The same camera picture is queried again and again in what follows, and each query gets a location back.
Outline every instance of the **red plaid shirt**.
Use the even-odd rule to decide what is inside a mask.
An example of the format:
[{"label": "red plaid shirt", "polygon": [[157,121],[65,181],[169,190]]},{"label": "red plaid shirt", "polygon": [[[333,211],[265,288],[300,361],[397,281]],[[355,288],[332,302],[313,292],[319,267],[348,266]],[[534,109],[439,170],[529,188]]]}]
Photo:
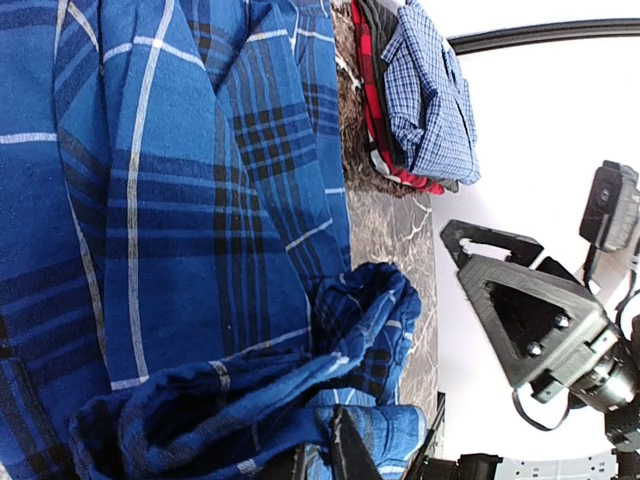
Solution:
[{"label": "red plaid shirt", "polygon": [[356,29],[356,48],[360,75],[364,80],[365,118],[369,131],[369,155],[375,169],[385,178],[396,183],[410,185],[421,192],[442,195],[442,185],[431,181],[427,177],[413,175],[402,168],[393,165],[391,150],[389,149],[389,132],[382,114],[378,87],[373,71],[373,41],[367,20],[361,11],[358,0],[352,0],[351,11]]}]

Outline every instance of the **stack of folded clothes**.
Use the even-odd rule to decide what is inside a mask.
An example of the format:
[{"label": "stack of folded clothes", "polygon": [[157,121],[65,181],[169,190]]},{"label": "stack of folded clothes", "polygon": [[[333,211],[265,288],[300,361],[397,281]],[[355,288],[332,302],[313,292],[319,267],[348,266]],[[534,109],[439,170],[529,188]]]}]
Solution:
[{"label": "stack of folded clothes", "polygon": [[469,87],[446,40],[417,0],[397,17],[378,0],[351,7],[375,169],[433,194],[475,183]]},{"label": "stack of folded clothes", "polygon": [[0,8],[13,477],[243,478],[287,454],[290,478],[402,477],[421,304],[395,266],[351,270],[329,12]]}]

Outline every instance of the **blue plaid shirt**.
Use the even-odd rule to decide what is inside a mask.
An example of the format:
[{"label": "blue plaid shirt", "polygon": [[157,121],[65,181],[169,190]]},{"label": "blue plaid shirt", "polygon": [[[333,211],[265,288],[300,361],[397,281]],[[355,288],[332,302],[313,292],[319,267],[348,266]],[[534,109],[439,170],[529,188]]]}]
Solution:
[{"label": "blue plaid shirt", "polygon": [[[308,409],[330,402],[295,402],[320,380],[419,424],[390,402],[415,291],[392,267],[347,273],[328,12],[0,6],[0,462],[13,476],[250,474],[287,446],[326,446]],[[280,443],[282,419],[299,428]],[[238,449],[202,467],[199,452],[235,445],[221,431]],[[400,469],[413,432],[372,455]]]},{"label": "blue plaid shirt", "polygon": [[480,179],[469,85],[455,53],[417,0],[398,10],[398,27],[382,59],[391,131],[417,175]]}]

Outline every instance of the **white backdrop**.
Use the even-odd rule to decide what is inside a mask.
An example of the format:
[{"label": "white backdrop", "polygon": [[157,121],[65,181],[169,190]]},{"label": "white backdrop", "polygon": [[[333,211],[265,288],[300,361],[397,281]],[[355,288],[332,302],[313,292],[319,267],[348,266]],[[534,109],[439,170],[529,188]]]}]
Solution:
[{"label": "white backdrop", "polygon": [[[425,1],[447,36],[537,22],[640,17],[640,2]],[[461,58],[478,127],[483,178],[434,197],[434,230],[452,218],[532,236],[574,271],[587,245],[578,227],[604,159],[640,171],[640,39],[554,43]],[[515,413],[502,370],[436,240],[440,388],[447,393],[445,456],[486,452],[530,460],[610,448],[602,416],[574,412],[538,432]],[[564,409],[526,407],[552,423]]]}]

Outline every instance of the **black trim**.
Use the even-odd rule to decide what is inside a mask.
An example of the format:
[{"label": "black trim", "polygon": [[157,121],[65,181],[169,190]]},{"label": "black trim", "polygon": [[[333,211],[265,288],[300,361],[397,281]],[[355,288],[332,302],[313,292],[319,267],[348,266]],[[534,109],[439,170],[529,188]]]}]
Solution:
[{"label": "black trim", "polygon": [[640,18],[609,18],[505,28],[462,35],[448,40],[456,55],[459,56],[536,43],[638,36],[640,36]]}]

